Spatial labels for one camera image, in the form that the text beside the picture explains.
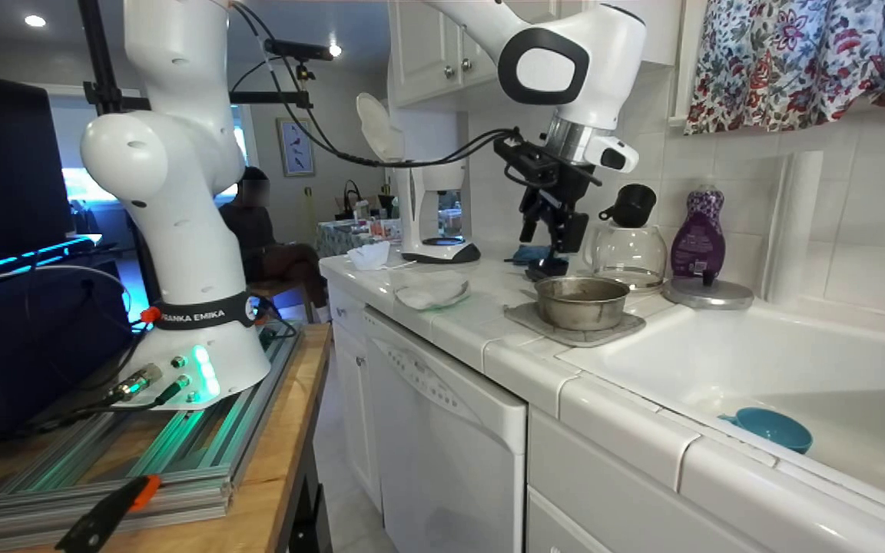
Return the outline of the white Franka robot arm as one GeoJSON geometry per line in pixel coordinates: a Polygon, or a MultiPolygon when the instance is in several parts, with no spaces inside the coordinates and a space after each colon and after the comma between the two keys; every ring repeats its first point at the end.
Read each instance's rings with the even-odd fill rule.
{"type": "MultiPolygon", "coordinates": [[[[126,59],[142,74],[142,110],[85,125],[84,163],[113,195],[154,258],[160,302],[152,332],[116,376],[116,408],[194,412],[264,381],[258,299],[236,234],[216,198],[246,169],[227,92],[227,8],[236,0],[122,0],[126,59]]],[[[648,26],[610,0],[526,22],[503,0],[425,0],[462,26],[497,65],[520,106],[556,113],[552,140],[526,173],[550,188],[570,173],[629,173],[640,154],[618,137],[648,26]]]]}

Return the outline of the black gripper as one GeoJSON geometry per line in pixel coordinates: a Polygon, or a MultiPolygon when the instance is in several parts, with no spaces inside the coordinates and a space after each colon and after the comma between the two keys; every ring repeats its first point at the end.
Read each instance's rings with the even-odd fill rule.
{"type": "MultiPolygon", "coordinates": [[[[538,228],[546,228],[556,251],[578,251],[591,218],[578,200],[592,183],[591,166],[566,166],[546,147],[526,140],[520,132],[495,137],[495,154],[503,160],[503,176],[526,188],[520,200],[520,241],[531,242],[538,228]]],[[[546,251],[535,271],[538,278],[566,278],[570,258],[546,251]]]]}

